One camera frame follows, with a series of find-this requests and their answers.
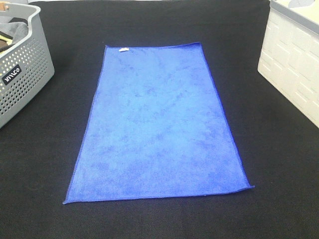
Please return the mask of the blue microfiber towel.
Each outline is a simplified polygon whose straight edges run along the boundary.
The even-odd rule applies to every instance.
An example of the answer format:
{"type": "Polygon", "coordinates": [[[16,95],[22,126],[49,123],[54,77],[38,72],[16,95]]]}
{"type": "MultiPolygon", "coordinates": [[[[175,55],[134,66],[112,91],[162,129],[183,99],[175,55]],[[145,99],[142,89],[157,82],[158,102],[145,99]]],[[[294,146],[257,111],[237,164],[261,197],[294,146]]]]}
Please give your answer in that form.
{"type": "Polygon", "coordinates": [[[65,204],[250,189],[199,42],[107,46],[65,204]]]}

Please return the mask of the white towel label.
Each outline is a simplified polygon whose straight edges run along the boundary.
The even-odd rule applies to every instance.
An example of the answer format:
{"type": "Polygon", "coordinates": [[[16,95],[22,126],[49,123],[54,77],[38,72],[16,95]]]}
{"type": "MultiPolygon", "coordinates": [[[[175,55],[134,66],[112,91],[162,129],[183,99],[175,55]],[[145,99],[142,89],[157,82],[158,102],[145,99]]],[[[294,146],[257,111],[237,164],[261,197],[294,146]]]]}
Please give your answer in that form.
{"type": "Polygon", "coordinates": [[[125,47],[125,48],[119,49],[119,52],[126,52],[126,51],[129,51],[129,48],[125,47]]]}

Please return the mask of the black table cloth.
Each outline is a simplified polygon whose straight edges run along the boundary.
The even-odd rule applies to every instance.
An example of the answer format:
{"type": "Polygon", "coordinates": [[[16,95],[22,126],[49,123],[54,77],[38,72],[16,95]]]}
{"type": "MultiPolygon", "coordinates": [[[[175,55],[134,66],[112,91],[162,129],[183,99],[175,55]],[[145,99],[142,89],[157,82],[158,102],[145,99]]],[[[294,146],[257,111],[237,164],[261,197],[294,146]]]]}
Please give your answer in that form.
{"type": "Polygon", "coordinates": [[[38,1],[54,77],[0,130],[3,239],[316,239],[319,130],[257,71],[266,0],[38,1]],[[202,44],[253,189],[63,204],[105,46],[202,44]]]}

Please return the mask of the white plastic storage box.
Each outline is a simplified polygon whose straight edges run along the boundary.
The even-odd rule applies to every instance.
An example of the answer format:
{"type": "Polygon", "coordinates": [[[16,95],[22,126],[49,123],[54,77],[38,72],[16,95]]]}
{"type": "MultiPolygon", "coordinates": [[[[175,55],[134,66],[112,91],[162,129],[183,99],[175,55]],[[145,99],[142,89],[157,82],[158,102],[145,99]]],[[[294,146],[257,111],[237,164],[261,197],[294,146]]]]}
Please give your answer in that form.
{"type": "Polygon", "coordinates": [[[319,124],[319,2],[272,0],[258,72],[319,124]]]}

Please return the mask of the grey perforated plastic basket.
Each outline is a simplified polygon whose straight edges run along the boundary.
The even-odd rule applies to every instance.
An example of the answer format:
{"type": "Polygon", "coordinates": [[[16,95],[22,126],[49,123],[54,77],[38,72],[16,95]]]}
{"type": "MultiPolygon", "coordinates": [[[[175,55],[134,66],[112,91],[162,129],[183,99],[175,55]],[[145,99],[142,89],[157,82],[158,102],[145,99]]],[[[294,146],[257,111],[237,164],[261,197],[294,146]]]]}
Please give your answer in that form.
{"type": "Polygon", "coordinates": [[[0,55],[0,124],[4,126],[53,77],[54,67],[38,6],[2,2],[2,16],[27,20],[28,34],[0,55]]]}

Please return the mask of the grey towel in basket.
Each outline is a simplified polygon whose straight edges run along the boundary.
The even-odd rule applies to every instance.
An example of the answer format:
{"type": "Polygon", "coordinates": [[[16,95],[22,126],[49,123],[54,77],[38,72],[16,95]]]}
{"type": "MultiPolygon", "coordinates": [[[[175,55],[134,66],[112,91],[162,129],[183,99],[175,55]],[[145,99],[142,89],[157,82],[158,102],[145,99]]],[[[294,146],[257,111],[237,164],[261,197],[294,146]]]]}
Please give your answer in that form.
{"type": "Polygon", "coordinates": [[[11,38],[12,44],[16,44],[28,35],[28,25],[24,22],[1,23],[0,35],[11,38]]]}

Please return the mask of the yellow cloth in basket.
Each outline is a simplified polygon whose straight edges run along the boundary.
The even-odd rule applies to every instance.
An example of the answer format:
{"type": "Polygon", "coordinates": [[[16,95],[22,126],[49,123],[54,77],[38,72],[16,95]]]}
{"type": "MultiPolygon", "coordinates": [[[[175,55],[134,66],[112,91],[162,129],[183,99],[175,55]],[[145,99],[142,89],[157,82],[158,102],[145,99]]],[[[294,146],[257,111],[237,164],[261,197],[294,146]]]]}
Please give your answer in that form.
{"type": "Polygon", "coordinates": [[[11,39],[11,38],[8,38],[8,37],[6,37],[6,36],[1,35],[1,36],[0,36],[0,44],[1,44],[1,45],[4,45],[4,44],[6,44],[6,45],[11,45],[11,44],[12,44],[12,39],[11,39]]]}

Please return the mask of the brown cloth in basket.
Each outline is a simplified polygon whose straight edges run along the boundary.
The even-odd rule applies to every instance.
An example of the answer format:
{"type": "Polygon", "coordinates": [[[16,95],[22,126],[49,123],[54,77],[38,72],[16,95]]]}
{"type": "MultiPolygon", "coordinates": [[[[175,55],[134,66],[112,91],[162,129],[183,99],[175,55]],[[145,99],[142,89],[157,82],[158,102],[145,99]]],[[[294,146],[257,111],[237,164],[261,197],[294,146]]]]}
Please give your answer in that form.
{"type": "Polygon", "coordinates": [[[11,46],[7,44],[5,41],[0,42],[0,53],[8,50],[11,46]]]}

